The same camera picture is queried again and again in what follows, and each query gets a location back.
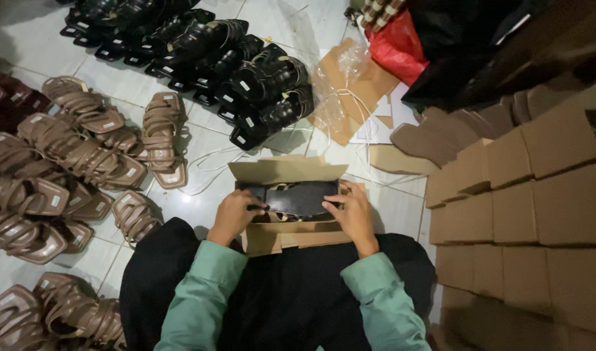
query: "shoe label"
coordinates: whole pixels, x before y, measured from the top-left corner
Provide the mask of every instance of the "shoe label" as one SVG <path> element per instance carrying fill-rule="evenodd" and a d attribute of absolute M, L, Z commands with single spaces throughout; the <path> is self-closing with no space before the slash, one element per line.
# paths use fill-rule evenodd
<path fill-rule="evenodd" d="M 77 235 L 77 238 L 74 240 L 73 245 L 79 246 L 81 241 L 83 240 L 83 235 Z"/>
<path fill-rule="evenodd" d="M 60 204 L 60 197 L 57 195 L 53 196 L 53 199 L 51 201 L 51 206 L 57 207 L 57 205 L 59 205 L 59 204 Z"/>
<path fill-rule="evenodd" d="M 14 295 L 13 293 L 11 293 L 11 294 L 9 294 L 8 296 L 6 296 L 4 299 L 2 299 L 0 301 L 0 305 L 3 306 L 5 304 L 7 304 L 8 302 L 11 302 L 15 298 L 16 298 L 16 295 Z"/>
<path fill-rule="evenodd" d="M 69 204 L 70 206 L 74 206 L 74 205 L 76 205 L 77 203 L 79 203 L 80 201 L 81 201 L 81 198 L 77 196 L 77 197 L 75 197 L 74 199 L 70 200 L 70 201 L 68 202 L 68 204 Z"/>
<path fill-rule="evenodd" d="M 53 245 L 49 246 L 49 248 L 48 248 L 48 249 L 46 249 L 46 250 L 42 251 L 42 254 L 43 254 L 44 256 L 47 256 L 48 254 L 50 254 L 50 253 L 51 253 L 51 252 L 53 252 L 54 250 L 55 250 L 55 245 L 53 244 Z"/>

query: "green sleeve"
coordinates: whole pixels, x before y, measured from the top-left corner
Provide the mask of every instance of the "green sleeve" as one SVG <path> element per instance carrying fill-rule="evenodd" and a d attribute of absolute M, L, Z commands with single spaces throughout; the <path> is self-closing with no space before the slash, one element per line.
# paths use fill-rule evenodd
<path fill-rule="evenodd" d="M 342 270 L 341 277 L 361 303 L 365 334 L 374 351 L 430 350 L 426 327 L 387 255 L 365 257 Z"/>
<path fill-rule="evenodd" d="M 222 317 L 247 257 L 203 241 L 192 268 L 177 285 L 155 351 L 215 350 Z"/>

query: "person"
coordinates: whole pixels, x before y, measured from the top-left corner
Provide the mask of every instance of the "person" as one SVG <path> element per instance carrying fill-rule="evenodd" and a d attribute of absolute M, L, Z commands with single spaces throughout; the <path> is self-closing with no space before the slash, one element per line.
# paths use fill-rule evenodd
<path fill-rule="evenodd" d="M 356 248 L 358 260 L 340 275 L 360 302 L 369 345 L 373 350 L 430 350 L 424 322 L 415 313 L 404 282 L 380 252 L 365 192 L 348 180 L 341 180 L 341 185 L 349 193 L 325 197 L 322 206 Z M 343 209 L 331 202 L 343 203 Z M 248 211 L 251 205 L 259 209 Z M 223 200 L 207 240 L 200 243 L 191 269 L 176 287 L 155 351 L 216 349 L 228 301 L 248 263 L 245 255 L 229 246 L 256 215 L 265 213 L 265 206 L 248 191 L 236 190 Z"/>

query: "tag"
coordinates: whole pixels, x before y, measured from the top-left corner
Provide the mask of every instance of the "tag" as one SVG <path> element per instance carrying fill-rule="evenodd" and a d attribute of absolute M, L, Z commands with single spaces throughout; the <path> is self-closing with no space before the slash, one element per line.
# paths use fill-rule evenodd
<path fill-rule="evenodd" d="M 81 201 L 81 198 L 77 196 L 77 197 L 75 197 L 74 199 L 70 200 L 70 201 L 68 202 L 68 204 L 69 204 L 70 206 L 74 206 L 74 205 L 76 205 L 77 203 L 79 203 L 80 201 Z"/>
<path fill-rule="evenodd" d="M 51 252 L 53 252 L 53 250 L 55 250 L 55 245 L 51 245 L 51 246 L 49 246 L 49 248 L 48 248 L 48 249 L 46 249 L 46 250 L 42 251 L 42 254 L 43 254 L 44 256 L 46 256 L 46 255 L 50 254 Z"/>
<path fill-rule="evenodd" d="M 55 195 L 51 201 L 51 206 L 56 207 L 58 204 L 60 204 L 60 197 Z"/>
<path fill-rule="evenodd" d="M 8 296 L 5 296 L 5 298 L 0 301 L 0 305 L 3 306 L 5 304 L 7 304 L 8 302 L 11 302 L 15 298 L 16 298 L 16 295 L 11 293 Z"/>

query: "tile floor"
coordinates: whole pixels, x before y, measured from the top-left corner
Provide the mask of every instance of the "tile floor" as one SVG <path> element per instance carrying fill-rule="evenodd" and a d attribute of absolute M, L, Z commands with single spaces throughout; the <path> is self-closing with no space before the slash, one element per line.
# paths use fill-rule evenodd
<path fill-rule="evenodd" d="M 271 40 L 282 45 L 290 55 L 312 64 L 344 38 L 358 38 L 357 29 L 343 16 L 348 4 L 349 0 L 202 0 L 197 7 L 215 12 L 218 19 L 247 20 L 250 22 L 249 33 L 262 38 L 271 36 Z M 94 49 L 73 45 L 71 38 L 59 35 L 67 13 L 68 8 L 55 0 L 0 1 L 0 58 L 7 62 L 3 66 L 35 89 L 39 89 L 48 77 L 71 75 L 82 78 L 95 91 L 110 97 L 111 103 L 127 117 L 127 123 L 141 125 L 144 107 L 152 95 L 168 91 L 166 79 L 146 76 L 141 69 L 129 68 L 122 62 L 100 62 L 93 56 Z M 184 99 L 189 120 L 182 132 L 181 146 L 186 158 L 193 161 L 213 150 L 232 147 L 228 138 L 230 126 L 215 116 L 213 109 L 194 104 L 187 96 Z M 423 208 L 425 178 L 401 179 L 369 169 L 363 146 L 343 147 L 335 142 L 329 145 L 327 136 L 317 129 L 313 131 L 307 121 L 298 123 L 295 129 L 286 129 L 264 146 L 241 161 L 302 154 L 324 155 L 329 163 L 349 164 L 344 178 L 366 183 L 370 201 L 377 212 L 376 229 L 416 238 L 434 262 L 435 249 L 428 243 L 430 210 Z M 161 206 L 164 219 L 185 218 L 202 238 L 214 223 L 217 205 L 231 192 L 235 180 L 225 168 L 209 170 L 222 167 L 239 154 L 238 150 L 230 151 L 193 165 L 189 169 L 189 185 L 182 191 L 164 190 L 156 183 L 151 185 L 150 177 L 143 188 Z M 374 179 L 395 183 L 381 187 L 371 182 Z M 122 272 L 133 251 L 123 243 L 113 216 L 90 224 L 96 235 L 84 252 L 62 255 L 45 266 L 5 256 L 0 250 L 0 293 L 15 283 L 32 289 L 39 276 L 50 270 L 79 275 L 88 280 L 99 295 L 117 297 Z M 435 291 L 432 321 L 439 317 L 441 291 L 440 287 Z"/>

